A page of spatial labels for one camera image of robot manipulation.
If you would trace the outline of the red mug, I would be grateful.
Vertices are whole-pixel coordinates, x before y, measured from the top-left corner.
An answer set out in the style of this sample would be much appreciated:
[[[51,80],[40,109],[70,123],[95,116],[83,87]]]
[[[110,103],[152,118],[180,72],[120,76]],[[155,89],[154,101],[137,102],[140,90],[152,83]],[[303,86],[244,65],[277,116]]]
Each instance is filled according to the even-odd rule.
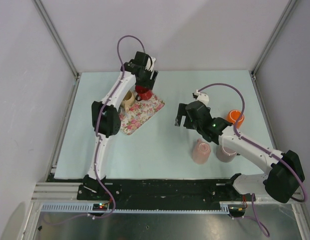
[[[139,85],[135,86],[135,92],[136,92],[136,96],[135,96],[135,100],[136,101],[147,101],[149,100],[153,93],[152,90],[146,87],[142,87]]]

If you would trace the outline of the pink mug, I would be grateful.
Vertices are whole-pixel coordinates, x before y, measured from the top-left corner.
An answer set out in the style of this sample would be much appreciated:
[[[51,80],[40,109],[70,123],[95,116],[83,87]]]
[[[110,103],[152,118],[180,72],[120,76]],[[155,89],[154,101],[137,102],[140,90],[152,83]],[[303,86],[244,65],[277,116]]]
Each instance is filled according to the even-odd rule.
[[[199,138],[192,150],[192,160],[196,164],[202,165],[208,161],[210,154],[210,145]]]

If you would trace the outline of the orange mug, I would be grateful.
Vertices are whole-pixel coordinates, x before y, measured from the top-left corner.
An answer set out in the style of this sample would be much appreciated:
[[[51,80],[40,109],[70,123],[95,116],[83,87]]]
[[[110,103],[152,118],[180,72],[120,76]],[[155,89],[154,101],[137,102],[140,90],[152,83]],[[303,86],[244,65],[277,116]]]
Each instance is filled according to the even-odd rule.
[[[237,129],[241,127],[242,123],[244,122],[244,119],[245,119],[244,114],[242,114],[241,111],[237,109],[231,110],[226,116],[226,120],[232,124],[235,124],[236,121],[238,120],[238,123],[236,125]]]

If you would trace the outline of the beige mug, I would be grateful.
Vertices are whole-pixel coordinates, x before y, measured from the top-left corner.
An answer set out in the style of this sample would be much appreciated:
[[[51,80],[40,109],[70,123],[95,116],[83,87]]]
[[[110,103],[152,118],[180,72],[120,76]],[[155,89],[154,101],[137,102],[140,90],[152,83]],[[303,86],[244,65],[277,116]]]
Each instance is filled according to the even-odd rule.
[[[135,103],[135,95],[134,93],[129,90],[123,100],[121,101],[121,108],[125,110],[125,112],[128,112],[129,109],[132,107],[132,105]]]

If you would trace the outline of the mauve mug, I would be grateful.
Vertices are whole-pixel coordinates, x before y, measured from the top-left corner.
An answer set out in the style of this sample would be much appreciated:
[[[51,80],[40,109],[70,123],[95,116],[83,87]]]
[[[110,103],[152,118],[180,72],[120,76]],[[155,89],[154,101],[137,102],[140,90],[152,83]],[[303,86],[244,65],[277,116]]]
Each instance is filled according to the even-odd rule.
[[[237,156],[237,152],[225,146],[218,145],[216,149],[216,157],[224,163],[231,162]]]

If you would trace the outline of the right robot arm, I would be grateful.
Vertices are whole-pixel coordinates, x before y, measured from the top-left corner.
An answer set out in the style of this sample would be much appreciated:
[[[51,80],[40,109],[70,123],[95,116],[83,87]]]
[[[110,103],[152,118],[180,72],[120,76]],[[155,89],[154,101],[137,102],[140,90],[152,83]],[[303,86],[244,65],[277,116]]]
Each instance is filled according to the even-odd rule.
[[[235,132],[227,120],[212,117],[210,108],[200,101],[180,103],[175,125],[197,131],[207,142],[235,151],[262,170],[262,174],[255,175],[236,173],[230,179],[226,194],[233,201],[246,194],[268,194],[280,203],[287,203],[305,180],[295,152],[258,146],[249,137]]]

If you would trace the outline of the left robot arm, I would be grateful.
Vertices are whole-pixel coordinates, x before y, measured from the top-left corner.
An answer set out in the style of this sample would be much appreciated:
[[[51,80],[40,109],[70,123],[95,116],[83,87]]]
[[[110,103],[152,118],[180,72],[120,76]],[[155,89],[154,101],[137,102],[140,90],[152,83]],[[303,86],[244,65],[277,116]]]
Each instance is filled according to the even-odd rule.
[[[106,192],[100,184],[106,176],[106,160],[114,136],[119,132],[121,121],[119,108],[127,92],[133,86],[151,90],[158,71],[154,70],[156,58],[144,52],[136,52],[135,57],[121,66],[121,72],[109,92],[101,101],[92,103],[92,124],[95,131],[95,149],[83,187],[92,198],[99,200]]]

